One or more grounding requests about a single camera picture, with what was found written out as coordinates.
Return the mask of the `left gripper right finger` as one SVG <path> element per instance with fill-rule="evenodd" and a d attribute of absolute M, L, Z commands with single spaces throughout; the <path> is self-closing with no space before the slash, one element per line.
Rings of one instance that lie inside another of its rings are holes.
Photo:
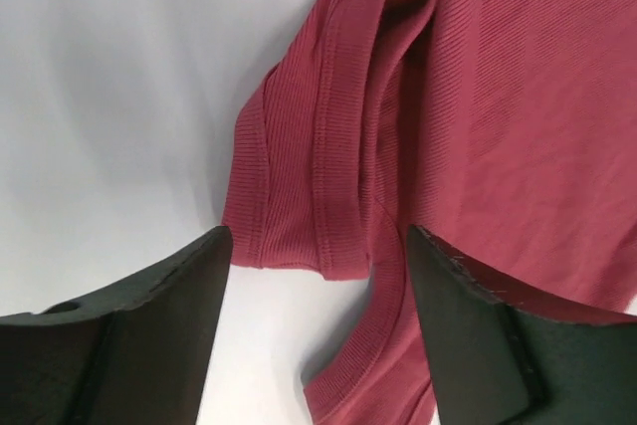
<path fill-rule="evenodd" d="M 442 423 L 635 422 L 635 317 L 532 287 L 421 227 L 407 256 Z"/>

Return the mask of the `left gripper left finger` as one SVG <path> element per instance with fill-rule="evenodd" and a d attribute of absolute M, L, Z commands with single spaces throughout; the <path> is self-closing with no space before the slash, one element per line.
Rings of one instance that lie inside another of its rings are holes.
<path fill-rule="evenodd" d="M 232 248 L 217 227 L 99 290 L 2 317 L 2 422 L 195 423 Z"/>

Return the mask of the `maroon garment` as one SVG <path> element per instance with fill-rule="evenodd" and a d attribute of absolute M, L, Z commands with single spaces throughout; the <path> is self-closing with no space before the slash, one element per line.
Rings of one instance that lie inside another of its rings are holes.
<path fill-rule="evenodd" d="M 305 388 L 315 423 L 428 423 L 409 225 L 578 302 L 635 297 L 636 0 L 318 0 L 239 114 L 223 222 L 235 265 L 372 281 Z"/>

